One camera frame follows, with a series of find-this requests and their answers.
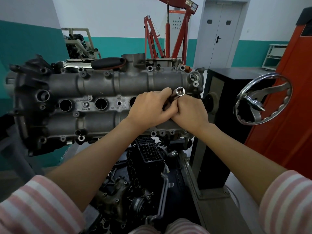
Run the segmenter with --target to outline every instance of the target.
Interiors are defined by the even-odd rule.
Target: wall
[[[204,0],[191,17],[187,64],[193,65]],[[166,5],[158,0],[53,0],[61,27],[88,27],[103,56],[144,52],[143,18],[150,15],[161,37]],[[232,66],[261,66],[270,43],[287,43],[312,0],[251,0]]]
[[[9,64],[23,64],[40,54],[49,62],[69,58],[52,0],[0,1],[0,116],[12,108],[4,90]],[[66,147],[34,157],[42,166],[55,166]],[[10,166],[0,156],[0,171]]]

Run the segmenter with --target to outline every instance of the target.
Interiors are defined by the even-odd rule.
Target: hand
[[[172,90],[170,88],[140,94],[131,107],[127,119],[135,123],[142,131],[169,120],[178,112],[177,100],[174,100],[168,109],[162,110],[171,94]]]
[[[196,135],[198,131],[208,125],[208,114],[200,99],[183,95],[177,99],[179,112],[172,119],[183,129]]]

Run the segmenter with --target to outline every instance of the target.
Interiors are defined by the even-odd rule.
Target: gray door
[[[241,9],[239,3],[205,3],[194,67],[226,67]]]

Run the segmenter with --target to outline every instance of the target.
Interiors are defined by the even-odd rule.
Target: pink and white striped shirt
[[[260,224],[268,234],[312,233],[312,181],[287,171],[270,185],[260,204]],[[2,234],[76,234],[85,225],[73,201],[52,181],[35,176],[0,203]],[[143,225],[129,234],[159,234]],[[209,234],[186,219],[168,225],[166,234]]]

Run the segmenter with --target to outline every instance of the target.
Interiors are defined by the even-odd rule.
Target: person
[[[127,118],[110,133],[45,177],[35,176],[0,204],[0,233],[78,233],[87,207],[120,155],[150,127],[168,119],[205,142],[260,205],[266,233],[312,233],[312,181],[287,171],[208,122],[201,100],[184,95],[165,111],[170,88],[140,94]],[[131,232],[159,233],[152,226]],[[208,233],[181,219],[168,234]]]

